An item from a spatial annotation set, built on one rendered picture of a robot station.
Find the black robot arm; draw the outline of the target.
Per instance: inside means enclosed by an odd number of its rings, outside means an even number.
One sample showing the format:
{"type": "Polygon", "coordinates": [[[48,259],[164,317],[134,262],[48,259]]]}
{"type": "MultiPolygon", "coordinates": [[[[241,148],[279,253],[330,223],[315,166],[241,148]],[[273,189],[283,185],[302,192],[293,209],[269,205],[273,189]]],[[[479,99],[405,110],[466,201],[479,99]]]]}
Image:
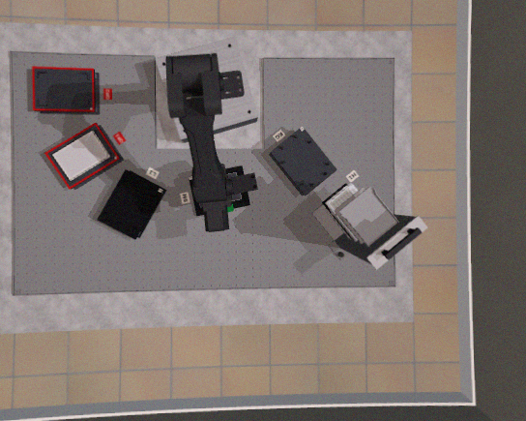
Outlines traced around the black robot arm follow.
{"type": "Polygon", "coordinates": [[[196,203],[203,202],[205,230],[227,230],[225,201],[231,200],[232,195],[258,190],[255,173],[230,178],[224,175],[213,133],[215,115],[222,114],[221,100],[245,94],[242,73],[219,74],[216,53],[211,53],[211,57],[210,54],[166,56],[165,66],[168,111],[170,118],[179,118],[189,141],[192,193],[196,203]],[[223,77],[228,78],[222,81],[223,77]]]}

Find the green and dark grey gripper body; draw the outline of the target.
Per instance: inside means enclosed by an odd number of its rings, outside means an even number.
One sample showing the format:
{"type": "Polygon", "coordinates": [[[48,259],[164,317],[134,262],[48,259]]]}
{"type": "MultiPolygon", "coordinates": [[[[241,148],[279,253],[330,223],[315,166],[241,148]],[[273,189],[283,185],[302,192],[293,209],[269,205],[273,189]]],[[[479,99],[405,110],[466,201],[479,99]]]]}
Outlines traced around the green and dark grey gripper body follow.
{"type": "MultiPolygon", "coordinates": [[[[222,167],[224,167],[224,174],[225,174],[225,173],[226,173],[225,165],[224,165],[224,164],[221,164],[221,165],[222,165],[222,167]]],[[[227,207],[232,206],[232,202],[231,202],[231,200],[227,200],[227,201],[225,201],[225,205],[227,205],[227,207]]]]}

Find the white rectangular plate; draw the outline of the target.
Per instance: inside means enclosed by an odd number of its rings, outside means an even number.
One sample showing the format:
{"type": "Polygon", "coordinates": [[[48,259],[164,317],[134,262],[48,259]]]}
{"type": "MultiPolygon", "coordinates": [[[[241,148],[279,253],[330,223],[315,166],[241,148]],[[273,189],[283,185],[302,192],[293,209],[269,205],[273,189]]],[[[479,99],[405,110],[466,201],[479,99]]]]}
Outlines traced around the white rectangular plate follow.
{"type": "Polygon", "coordinates": [[[110,155],[92,131],[56,152],[53,157],[72,181],[110,158],[110,155]]]}

